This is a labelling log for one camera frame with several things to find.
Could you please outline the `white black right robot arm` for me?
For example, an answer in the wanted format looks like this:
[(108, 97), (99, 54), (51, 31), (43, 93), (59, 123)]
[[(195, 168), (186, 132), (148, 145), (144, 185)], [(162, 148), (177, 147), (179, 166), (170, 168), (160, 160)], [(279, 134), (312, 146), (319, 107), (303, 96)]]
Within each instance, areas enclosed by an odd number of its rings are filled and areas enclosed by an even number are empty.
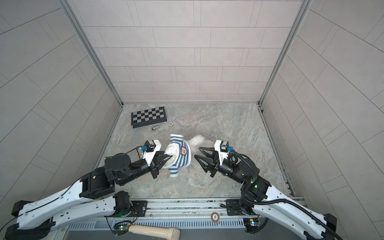
[(246, 215), (261, 215), (289, 229), (303, 240), (341, 239), (337, 218), (319, 214), (295, 202), (259, 175), (259, 168), (245, 154), (231, 147), (199, 147), (195, 159), (206, 173), (220, 173), (242, 184), (239, 209)]

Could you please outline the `blue white striped knit sweater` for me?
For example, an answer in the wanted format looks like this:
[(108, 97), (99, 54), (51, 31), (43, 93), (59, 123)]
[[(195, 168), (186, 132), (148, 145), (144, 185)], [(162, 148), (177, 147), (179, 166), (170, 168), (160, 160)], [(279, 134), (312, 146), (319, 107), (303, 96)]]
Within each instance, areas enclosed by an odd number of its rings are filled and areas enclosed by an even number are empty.
[(170, 156), (163, 168), (168, 169), (170, 177), (175, 178), (179, 175), (179, 169), (188, 167), (191, 163), (191, 147), (184, 140), (183, 135), (170, 135), (170, 143), (166, 147), (165, 154)]

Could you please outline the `white plush teddy bear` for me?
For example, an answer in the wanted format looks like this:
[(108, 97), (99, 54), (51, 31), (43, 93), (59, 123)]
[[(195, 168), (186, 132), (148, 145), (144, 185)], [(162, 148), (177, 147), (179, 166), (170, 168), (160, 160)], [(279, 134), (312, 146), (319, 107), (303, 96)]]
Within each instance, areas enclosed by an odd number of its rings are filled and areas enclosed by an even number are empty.
[(197, 135), (190, 140), (184, 140), (183, 135), (171, 134), (170, 144), (166, 147), (165, 154), (172, 157), (184, 157), (190, 154), (191, 147), (198, 147), (205, 138)]

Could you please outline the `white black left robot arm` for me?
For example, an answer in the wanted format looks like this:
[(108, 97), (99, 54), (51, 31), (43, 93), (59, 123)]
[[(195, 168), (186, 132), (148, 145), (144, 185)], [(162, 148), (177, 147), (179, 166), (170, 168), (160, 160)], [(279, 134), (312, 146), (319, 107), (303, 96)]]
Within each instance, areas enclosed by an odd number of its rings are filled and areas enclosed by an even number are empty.
[(5, 240), (40, 240), (62, 226), (93, 217), (133, 217), (139, 214), (128, 192), (115, 192), (140, 176), (156, 178), (171, 158), (163, 151), (143, 153), (132, 162), (127, 153), (105, 159), (105, 165), (85, 174), (71, 186), (36, 202), (18, 201), (12, 215), (16, 223), (5, 224)]

